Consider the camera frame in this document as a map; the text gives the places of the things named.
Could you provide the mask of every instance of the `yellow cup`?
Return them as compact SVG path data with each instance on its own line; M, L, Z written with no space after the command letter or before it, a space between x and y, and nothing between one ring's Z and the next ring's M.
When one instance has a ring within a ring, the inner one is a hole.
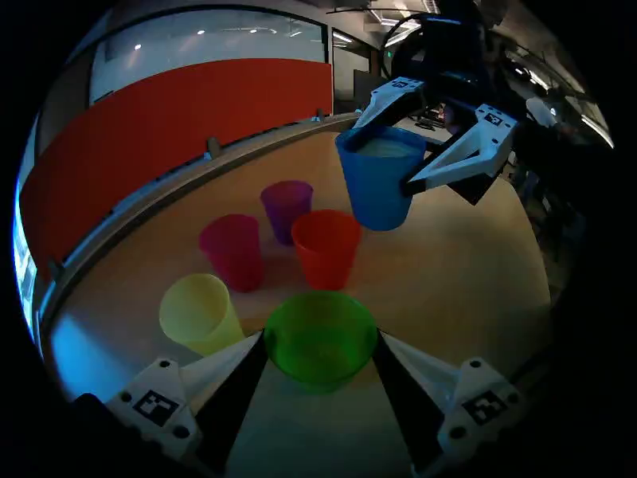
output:
M164 294L159 324L166 336L201 355L245 339L225 284L210 274L182 277Z

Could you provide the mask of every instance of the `blue cup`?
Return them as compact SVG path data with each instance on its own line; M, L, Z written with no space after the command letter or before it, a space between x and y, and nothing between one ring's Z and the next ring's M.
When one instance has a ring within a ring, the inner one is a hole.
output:
M356 220L375 231L389 231L401 225L412 204L401 193L401 179L423 161L427 149L424 137L397 127L358 129L337 136L347 192Z

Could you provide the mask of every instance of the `wooden table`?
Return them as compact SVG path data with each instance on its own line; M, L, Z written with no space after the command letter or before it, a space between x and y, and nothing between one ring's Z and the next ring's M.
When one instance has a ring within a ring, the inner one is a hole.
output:
M182 365L198 358L163 335L158 306L180 277L211 272L197 235L217 216L252 214L260 221L264 285L232 294L246 334L261 329L286 298L309 290L293 248L276 243L259 193L273 182L301 179L315 188L314 209L351 211L335 136L311 136L214 179L98 262L66 300L50 336L49 365L69 396L92 392L105 401L159 355ZM360 300L383 330L455 365L481 355L510 374L550 339L540 249L502 179L477 206L440 187L414 197L400 228L365 230L344 293ZM311 469L299 470L303 464ZM229 472L262 476L265 469L273 476L408 475L406 448L373 364L323 397L305 394L266 365Z

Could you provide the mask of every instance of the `white liquid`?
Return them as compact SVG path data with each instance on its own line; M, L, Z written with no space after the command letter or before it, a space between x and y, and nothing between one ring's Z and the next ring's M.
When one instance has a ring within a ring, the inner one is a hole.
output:
M418 155L419 151L408 144L399 143L392 139L375 138L371 139L365 145L356 151L364 156L377 157L401 157Z

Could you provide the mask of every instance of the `pink cup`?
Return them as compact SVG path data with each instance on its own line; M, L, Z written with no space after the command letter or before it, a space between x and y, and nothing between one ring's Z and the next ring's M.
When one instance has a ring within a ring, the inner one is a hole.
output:
M313 192L312 186L303 181L276 182L261 192L261 201L279 243L294 244L292 225L311 211Z
M259 222L254 217L243 214L219 217L201 231L199 249L231 289L250 292L263 282Z

